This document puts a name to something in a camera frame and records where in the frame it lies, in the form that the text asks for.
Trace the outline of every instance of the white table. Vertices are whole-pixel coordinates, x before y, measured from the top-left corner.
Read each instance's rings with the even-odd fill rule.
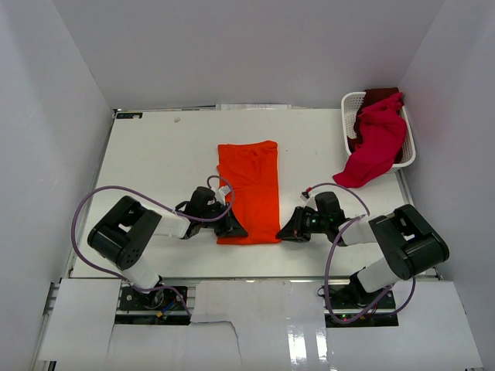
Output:
[[[278,143],[284,226],[302,204],[300,192],[332,182],[332,175],[346,163],[340,110],[153,111],[144,112],[141,119],[116,120],[97,186],[127,186],[175,206],[204,185],[208,175],[217,174],[219,144],[268,139]],[[337,194],[348,216],[363,213],[351,195],[326,190]],[[405,203],[395,174],[382,175],[356,192],[373,214],[389,213]],[[97,194],[88,214],[81,250],[102,267],[114,268],[86,244],[87,234],[124,195],[113,190]],[[213,232],[204,230],[191,240],[153,237],[144,256],[163,277],[322,277],[329,248],[323,235],[313,235],[304,244],[217,245]],[[377,244],[338,248],[331,275],[349,276],[381,256]],[[72,273],[72,277],[104,275],[79,259]]]

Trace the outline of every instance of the crimson cloth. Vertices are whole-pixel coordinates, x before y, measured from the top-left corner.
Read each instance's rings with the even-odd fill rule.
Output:
[[[363,135],[361,135],[360,131],[360,125],[361,125],[361,119],[359,119],[360,114],[363,113],[363,109],[379,102],[380,100],[383,100],[385,98],[390,97],[392,94],[398,93],[399,88],[398,87],[380,87],[377,89],[366,89],[364,91],[366,94],[364,95],[363,103],[359,107],[359,110],[357,110],[356,113],[356,122],[354,122],[354,132],[356,133],[355,138],[349,138],[347,137],[347,143],[349,144],[349,149],[351,152],[356,151],[357,145],[362,145],[363,144]],[[399,150],[397,153],[397,156],[395,156],[394,163],[395,164],[400,164],[402,161],[402,148]]]
[[[363,144],[356,147],[343,172],[333,176],[337,184],[359,188],[392,167],[408,130],[397,114],[401,99],[402,93],[396,93],[363,109],[359,116]]]
[[[252,145],[218,145],[218,173],[235,191],[232,210],[247,237],[218,238],[218,244],[277,243],[278,145],[263,141]],[[231,193],[226,197],[231,201]]]

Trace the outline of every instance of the gray wall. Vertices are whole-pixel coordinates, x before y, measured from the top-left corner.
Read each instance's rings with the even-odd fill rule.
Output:
[[[338,107],[397,86],[443,0],[53,0],[113,108]]]
[[[50,0],[1,0],[0,50],[0,369],[26,371],[111,111]]]
[[[495,369],[495,3],[448,0],[400,85],[418,157],[417,207],[445,237],[453,279],[484,366]]]

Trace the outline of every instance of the laundry basket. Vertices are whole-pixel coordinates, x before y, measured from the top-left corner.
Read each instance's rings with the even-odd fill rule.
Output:
[[[354,123],[356,122],[356,113],[363,103],[363,99],[366,93],[364,91],[357,91],[354,93],[348,93],[342,98],[342,126],[343,126],[343,141],[346,146],[346,152],[350,156],[351,151],[347,137],[355,138],[356,132],[354,131]],[[405,107],[401,108],[399,115],[404,118],[406,125],[408,126],[408,133],[405,136],[404,144],[402,145],[402,160],[400,164],[393,164],[391,169],[387,172],[396,172],[400,168],[405,168],[410,165],[416,158],[415,143],[412,140],[411,126],[409,126],[408,115],[405,112]]]

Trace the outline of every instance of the purple cable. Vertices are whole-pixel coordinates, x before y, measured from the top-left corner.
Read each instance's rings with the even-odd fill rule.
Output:
[[[220,177],[220,176],[217,176],[217,175],[212,175],[213,177],[217,177],[221,180],[223,180],[225,183],[227,183],[227,185],[230,187],[230,189],[232,190],[232,203],[234,202],[234,190],[232,189],[232,186],[231,184],[224,178]],[[100,271],[100,272],[104,272],[104,273],[107,273],[107,274],[111,274],[112,276],[115,276],[117,278],[120,278],[121,280],[123,281],[127,281],[128,279],[126,277],[124,277],[123,275],[117,273],[117,272],[113,272],[109,269],[106,269],[106,268],[103,268],[103,267],[100,267],[100,266],[97,266],[96,264],[94,263],[91,263],[81,252],[80,252],[80,249],[79,247],[77,246],[77,241],[76,241],[76,226],[77,226],[77,220],[79,219],[79,214],[80,214],[80,211],[83,209],[84,205],[86,204],[86,202],[91,198],[93,197],[96,193],[98,192],[101,192],[101,191],[104,191],[104,190],[107,190],[107,189],[118,189],[118,190],[121,190],[121,191],[125,191],[125,192],[129,192],[129,193],[132,193],[134,195],[137,195],[139,197],[142,197],[143,199],[167,210],[168,212],[170,213],[174,213],[174,210],[169,208],[168,206],[165,206],[161,203],[159,203],[158,201],[155,201],[154,199],[151,199],[149,197],[147,197],[146,195],[138,192],[138,191],[135,191],[134,189],[130,189],[130,188],[127,188],[127,187],[123,187],[121,185],[106,185],[106,186],[103,186],[103,187],[100,187],[100,188],[96,188],[94,189],[93,191],[89,192],[79,203],[79,205],[77,205],[77,208],[76,208],[76,211],[74,212],[74,216],[72,218],[72,224],[70,226],[70,241],[72,243],[72,248],[74,249],[74,252],[76,253],[76,255],[84,262],[86,263],[87,265],[89,265],[90,267],[92,267],[93,269],[96,269],[97,271]],[[179,216],[183,216],[189,220],[195,220],[195,221],[198,221],[198,222],[214,222],[214,221],[217,221],[217,220],[220,220],[221,218],[223,218],[230,210],[230,208],[232,207],[232,203],[230,203],[230,205],[227,207],[227,209],[220,214],[220,216],[217,216],[215,218],[212,218],[212,219],[202,219],[202,218],[196,218],[194,216],[188,216],[184,213],[181,213],[181,212],[176,212],[177,215]],[[156,288],[140,288],[139,286],[136,286],[136,285],[132,285],[132,287],[136,290],[136,291],[139,291],[139,292],[151,292],[151,291],[158,291],[158,290],[163,290],[163,289],[166,289],[166,290],[172,290],[174,293],[176,293],[179,298],[180,298],[180,301],[184,307],[184,309],[186,310],[187,312],[187,315],[189,317],[191,317],[191,312],[189,311],[189,309],[187,308],[186,306],[186,303],[184,301],[184,298],[183,296],[175,289],[173,288],[172,286],[158,286]]]
[[[354,197],[356,197],[356,199],[361,203],[361,205],[363,205],[364,209],[366,210],[366,214],[368,216],[370,215],[370,210],[368,209],[368,207],[366,206],[366,204],[364,203],[364,201],[355,192],[351,191],[350,189],[348,189],[348,188],[346,188],[346,187],[344,187],[342,185],[338,185],[336,183],[330,183],[330,182],[320,183],[320,184],[317,184],[317,185],[309,188],[308,189],[308,192],[311,191],[311,190],[313,190],[314,188],[318,188],[318,187],[321,187],[321,186],[335,186],[335,187],[338,187],[338,188],[343,189],[344,191],[347,191],[348,193],[350,193],[351,195],[353,195]],[[361,219],[361,216],[357,216],[357,217],[351,219],[338,232],[338,234],[335,237],[335,240],[332,243],[332,247],[330,248],[330,252],[328,254],[328,259],[326,260],[325,276],[324,276],[325,282],[324,282],[324,285],[323,285],[323,290],[325,292],[325,305],[326,305],[326,308],[328,309],[328,312],[329,312],[330,317],[332,318],[332,320],[334,320],[334,322],[336,322],[336,323],[340,323],[341,325],[348,325],[348,324],[350,324],[352,322],[355,322],[358,319],[360,319],[361,316],[367,314],[391,289],[391,286],[385,287],[384,290],[382,290],[382,292],[366,308],[364,308],[357,315],[355,315],[355,316],[353,316],[351,318],[348,318],[346,321],[343,321],[342,319],[337,318],[337,316],[335,315],[335,313],[333,313],[332,303],[330,302],[330,292],[329,292],[329,285],[328,285],[329,276],[330,276],[330,264],[332,263],[333,253],[335,252],[336,246],[337,246],[338,242],[340,241],[340,239],[342,238],[343,233],[353,223],[357,222],[360,219]],[[409,302],[411,301],[412,295],[415,293],[415,287],[416,287],[416,278],[413,277],[412,278],[411,293],[409,294],[409,296],[406,299],[406,301],[404,302],[404,304],[399,309],[396,309],[392,313],[387,313],[386,315],[378,315],[377,317],[389,317],[391,315],[396,315],[398,312],[400,312],[402,309],[404,309],[409,304]]]

